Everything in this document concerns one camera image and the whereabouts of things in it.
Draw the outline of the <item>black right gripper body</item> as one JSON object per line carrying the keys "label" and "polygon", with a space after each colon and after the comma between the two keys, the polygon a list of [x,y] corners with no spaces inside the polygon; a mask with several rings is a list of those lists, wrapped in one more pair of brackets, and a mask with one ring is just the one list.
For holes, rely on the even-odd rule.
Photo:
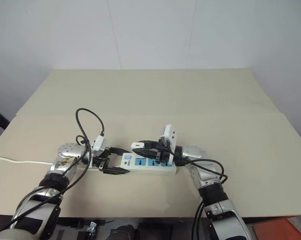
{"label": "black right gripper body", "polygon": [[155,161],[156,163],[164,163],[169,160],[172,149],[171,149],[171,143],[169,140],[162,140],[159,139],[158,143],[156,145],[156,157]]}

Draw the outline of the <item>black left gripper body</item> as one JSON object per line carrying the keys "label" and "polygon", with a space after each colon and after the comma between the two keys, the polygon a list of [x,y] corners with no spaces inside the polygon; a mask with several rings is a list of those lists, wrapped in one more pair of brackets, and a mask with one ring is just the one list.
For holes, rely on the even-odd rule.
{"label": "black left gripper body", "polygon": [[104,150],[100,149],[92,153],[91,168],[97,169],[101,172],[109,172],[111,149],[106,147]]}

